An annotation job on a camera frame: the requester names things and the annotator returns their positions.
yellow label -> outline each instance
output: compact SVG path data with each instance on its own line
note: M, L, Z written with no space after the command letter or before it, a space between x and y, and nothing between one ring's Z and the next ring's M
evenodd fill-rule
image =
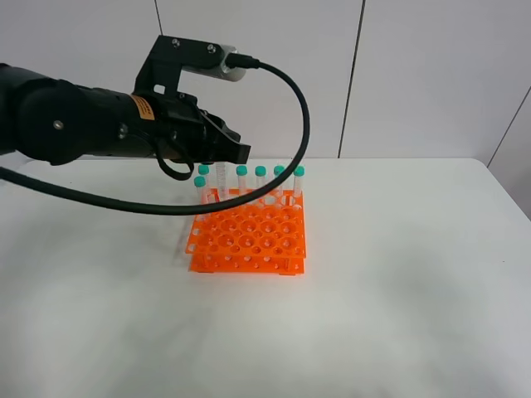
M130 96L136 103L136 107L139 109L140 118L144 120L155 120L155 114L149 105L149 102L137 95Z

test tube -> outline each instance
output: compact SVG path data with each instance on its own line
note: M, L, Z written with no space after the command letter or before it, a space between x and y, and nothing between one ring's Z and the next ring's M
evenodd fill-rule
M256 166L255 168L256 188L263 187L266 184L266 174L267 174L267 170L264 166Z
M302 177L304 176L304 166L297 166L293 172L295 179L293 181L293 197L300 197L302 192Z
M283 171L284 171L284 166L278 165L278 166L275 166L275 168L273 169L273 174L275 174L275 177L278 177L279 174L281 174ZM283 184L280 184L278 188L276 188L276 195L278 197L282 197L282 195L284 195L284 187L282 187L282 185Z
M210 168L208 167L207 164L200 164L199 167L197 168L197 171L199 172L199 175L200 176L203 176L205 177L205 183L207 185L205 185L205 189L207 190L208 193L210 193Z
M197 188L199 203L202 205L208 203L207 180L203 176L197 176L193 179L193 185Z
M219 201L228 199L229 192L227 189L227 170L224 162L216 163L216 177L217 177L217 195Z
M236 175L238 176L238 189L240 196L247 193L247 167L240 165L236 167Z

white table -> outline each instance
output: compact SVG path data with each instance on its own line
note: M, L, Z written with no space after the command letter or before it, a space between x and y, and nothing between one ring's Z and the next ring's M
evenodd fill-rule
M190 217L0 188L0 396L531 396L531 223L487 169L305 164L297 277L188 272ZM196 200L149 160L22 171Z

teal cap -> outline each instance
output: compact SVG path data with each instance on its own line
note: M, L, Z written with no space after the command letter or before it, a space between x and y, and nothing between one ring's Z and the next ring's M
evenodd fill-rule
M295 171L293 172L293 174L294 174L296 177L302 177L302 176L304 176L304 166L297 166L297 168L295 169Z
M236 175L246 176L247 175L247 166L241 165L236 167Z
M273 173L278 176L279 174L281 174L282 172L284 171L284 166L275 166L275 168L273 169Z
M193 185L198 188L204 187L205 185L207 185L207 180L205 180L205 177L197 176L193 179Z
M208 165L206 164L200 164L197 170L199 171L199 174L201 174L202 176L206 176L208 172L210 171L210 169L208 168Z
M256 166L255 174L258 177L264 177L266 173L267 173L267 171L266 171L266 168L264 166Z

robotic arm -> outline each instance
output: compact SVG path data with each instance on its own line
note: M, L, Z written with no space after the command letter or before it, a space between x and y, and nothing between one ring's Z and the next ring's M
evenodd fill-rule
M251 147L197 98L178 92L182 70L237 81L245 69L265 69L284 80L303 111L303 140L293 161L274 181L229 201L196 206L159 206L119 201L41 182L0 167L0 178L38 192L120 211L159 215L203 214L253 201L278 187L295 170L309 142L309 111L294 81L233 47L159 36L131 95L89 89L0 64L0 155L15 150L52 165L84 154L156 158L170 177L186 180L194 163L246 163ZM163 93L155 92L162 86ZM164 159L186 163L173 170Z

